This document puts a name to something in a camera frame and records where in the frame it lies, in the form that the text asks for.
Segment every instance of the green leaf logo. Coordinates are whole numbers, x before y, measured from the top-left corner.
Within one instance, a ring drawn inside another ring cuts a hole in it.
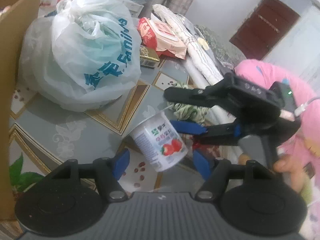
[[[15,187],[18,192],[23,192],[32,184],[39,182],[44,176],[36,172],[21,173],[23,165],[23,155],[9,167],[11,186]]]

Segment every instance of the can label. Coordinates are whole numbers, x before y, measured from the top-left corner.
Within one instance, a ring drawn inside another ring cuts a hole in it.
[[[172,167],[188,151],[179,134],[164,118],[148,122],[134,141],[156,171]]]

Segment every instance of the finger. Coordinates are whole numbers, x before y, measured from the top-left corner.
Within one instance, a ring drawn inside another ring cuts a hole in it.
[[[238,158],[238,163],[240,165],[245,165],[248,160],[251,160],[251,158],[248,155],[242,153]]]
[[[291,178],[291,188],[296,191],[300,192],[303,188],[304,181],[305,181],[306,174],[303,171],[296,171],[290,173]]]
[[[282,155],[274,165],[276,172],[291,172],[294,167],[294,159],[290,155]]]
[[[284,166],[284,168],[286,168],[288,172],[303,172],[303,165],[297,157],[286,155],[284,158],[287,161],[287,165]]]

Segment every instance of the black suction cup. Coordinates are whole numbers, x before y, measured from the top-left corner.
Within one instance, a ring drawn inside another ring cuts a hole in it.
[[[260,236],[299,231],[307,214],[303,199],[274,179],[245,181],[222,196],[220,208],[230,224]]]
[[[43,236],[66,236],[94,224],[103,212],[102,200],[81,184],[77,161],[67,161],[28,190],[15,213],[26,230]]]

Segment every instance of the red snack package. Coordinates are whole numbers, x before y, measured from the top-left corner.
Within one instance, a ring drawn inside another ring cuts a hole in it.
[[[166,23],[143,17],[139,20],[138,31],[143,43],[158,56],[185,58],[187,47]]]

